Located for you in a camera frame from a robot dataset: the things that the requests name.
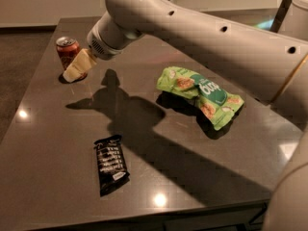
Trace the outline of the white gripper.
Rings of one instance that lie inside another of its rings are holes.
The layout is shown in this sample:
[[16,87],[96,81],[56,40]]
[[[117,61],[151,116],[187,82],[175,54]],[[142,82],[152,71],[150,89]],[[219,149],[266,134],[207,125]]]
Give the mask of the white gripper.
[[108,61],[142,37],[143,33],[118,26],[108,13],[104,13],[87,35],[89,49],[83,48],[76,55],[64,71],[64,79],[72,83],[84,78],[97,64],[96,58]]

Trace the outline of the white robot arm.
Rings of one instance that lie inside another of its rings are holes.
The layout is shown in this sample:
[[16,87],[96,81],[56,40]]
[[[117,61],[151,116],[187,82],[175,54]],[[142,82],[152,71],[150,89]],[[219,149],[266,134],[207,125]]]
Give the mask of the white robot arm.
[[301,131],[308,128],[308,0],[291,0],[281,29],[267,32],[198,13],[172,0],[105,0],[106,12],[64,71],[79,79],[143,35],[161,39],[270,106]]

